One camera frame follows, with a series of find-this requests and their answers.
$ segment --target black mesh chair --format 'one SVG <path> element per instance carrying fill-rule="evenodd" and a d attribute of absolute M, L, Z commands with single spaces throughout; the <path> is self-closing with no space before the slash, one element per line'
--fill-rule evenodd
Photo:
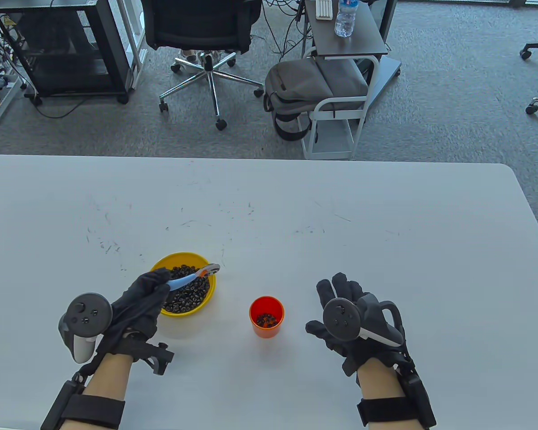
<path fill-rule="evenodd" d="M 146 23 L 146 42 L 153 49 L 178 47 L 201 51 L 201 64 L 176 58 L 171 65 L 174 73 L 181 65 L 197 73 L 160 95 L 160 111 L 169 108 L 164 99 L 183 88 L 207 78 L 213 98 L 213 108 L 219 130 L 227 126 L 221 118 L 217 104 L 214 77 L 256 86 L 256 97 L 263 95 L 263 84 L 231 73 L 220 71 L 227 64 L 235 65 L 236 53 L 249 51 L 251 26 L 259 19 L 262 0 L 142 0 Z M 215 51 L 231 52 L 216 64 Z"/>

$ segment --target keyboard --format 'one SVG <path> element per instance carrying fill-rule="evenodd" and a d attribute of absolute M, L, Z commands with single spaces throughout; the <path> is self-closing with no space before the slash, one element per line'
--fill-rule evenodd
<path fill-rule="evenodd" d="M 330 21 L 333 19 L 333 0 L 315 0 L 317 19 Z"/>

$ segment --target floor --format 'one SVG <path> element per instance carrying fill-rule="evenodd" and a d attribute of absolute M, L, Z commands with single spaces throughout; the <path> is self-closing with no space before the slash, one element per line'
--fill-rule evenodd
<path fill-rule="evenodd" d="M 290 18 L 267 9 L 278 41 Z M 252 49 L 234 72 L 264 80 L 278 59 L 263 16 Z M 292 29 L 289 36 L 298 39 Z M 525 106 L 538 96 L 538 51 L 527 62 L 519 50 L 538 40 L 538 9 L 403 2 L 388 44 L 402 74 L 369 111 L 359 160 L 485 162 L 510 166 L 538 219 L 538 113 Z M 27 100 L 13 103 L 0 123 L 0 154 L 301 158 L 298 143 L 275 137 L 270 116 L 250 88 L 220 82 L 220 108 L 228 127 L 214 127 L 207 84 L 168 100 L 157 96 L 180 82 L 169 65 L 174 49 L 150 50 L 130 102 L 89 100 L 65 119 L 40 116 Z M 293 50 L 286 59 L 298 57 Z M 47 99 L 49 115 L 78 100 Z"/>

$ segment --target black glove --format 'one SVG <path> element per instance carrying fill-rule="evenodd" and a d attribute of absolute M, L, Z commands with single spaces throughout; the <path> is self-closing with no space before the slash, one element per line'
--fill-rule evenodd
<path fill-rule="evenodd" d="M 165 268 L 143 274 L 112 303 L 112 322 L 93 360 L 81 367 L 82 375 L 93 374 L 105 354 L 117 350 L 124 338 L 146 342 L 156 334 L 157 319 L 170 290 L 166 282 L 170 279 L 171 272 Z"/>
<path fill-rule="evenodd" d="M 357 282 L 347 281 L 347 276 L 341 273 L 333 276 L 333 287 L 337 297 L 343 297 L 353 303 L 356 303 L 363 295 L 369 294 L 363 292 L 361 285 Z M 330 300 L 335 298 L 331 282 L 328 279 L 324 279 L 317 284 L 317 292 L 323 308 Z M 350 342 L 342 342 L 342 340 L 338 340 L 330 334 L 325 325 L 319 321 L 309 321 L 305 326 L 305 330 L 307 333 L 323 339 L 327 348 L 345 357 L 343 370 L 347 376 L 353 375 L 359 367 L 373 357 L 378 358 L 388 367 L 403 358 L 402 354 L 400 354 L 400 348 L 393 348 L 376 340 L 365 340 L 359 337 Z"/>

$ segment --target forearm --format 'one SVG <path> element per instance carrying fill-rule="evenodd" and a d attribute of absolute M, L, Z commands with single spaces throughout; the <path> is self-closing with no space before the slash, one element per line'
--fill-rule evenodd
<path fill-rule="evenodd" d="M 404 391 L 396 378 L 392 367 L 386 367 L 376 358 L 371 358 L 357 371 L 363 399 L 385 399 L 387 397 L 404 397 Z M 418 420 L 370 422 L 371 430 L 422 430 Z"/>
<path fill-rule="evenodd" d="M 121 354 L 107 354 L 100 363 L 87 387 L 85 395 L 107 397 L 123 401 L 130 378 L 130 369 L 134 359 Z M 60 430 L 107 430 L 105 427 L 93 426 L 84 422 L 66 420 Z"/>

